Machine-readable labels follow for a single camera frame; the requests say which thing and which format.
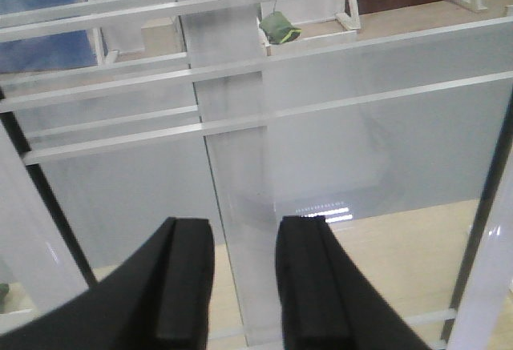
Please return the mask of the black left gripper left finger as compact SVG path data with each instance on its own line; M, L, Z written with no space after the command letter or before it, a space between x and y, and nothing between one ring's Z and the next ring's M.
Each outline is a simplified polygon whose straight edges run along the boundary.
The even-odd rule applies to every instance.
M206 219L168 218L104 280L1 337L3 349L205 349L214 277Z

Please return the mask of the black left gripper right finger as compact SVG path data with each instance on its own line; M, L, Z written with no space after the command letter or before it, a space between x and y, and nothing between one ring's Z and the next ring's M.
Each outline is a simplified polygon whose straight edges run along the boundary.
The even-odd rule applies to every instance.
M286 349L426 349L322 216L286 216L275 269Z

